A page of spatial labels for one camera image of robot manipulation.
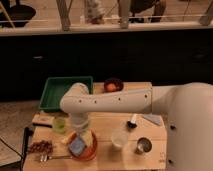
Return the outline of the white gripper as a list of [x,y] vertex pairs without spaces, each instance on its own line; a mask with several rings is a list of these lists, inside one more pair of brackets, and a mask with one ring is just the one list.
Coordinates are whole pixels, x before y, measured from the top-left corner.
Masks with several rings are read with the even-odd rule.
[[82,138],[87,147],[92,146],[93,136],[90,130],[90,120],[88,114],[70,114],[69,117],[74,131]]

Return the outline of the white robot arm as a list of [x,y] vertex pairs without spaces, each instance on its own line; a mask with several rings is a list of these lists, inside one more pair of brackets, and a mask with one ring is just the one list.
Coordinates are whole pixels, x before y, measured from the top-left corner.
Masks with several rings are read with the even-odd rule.
[[90,94],[75,83],[60,101],[74,128],[88,123],[90,112],[166,114],[166,171],[213,171],[213,85],[188,83]]

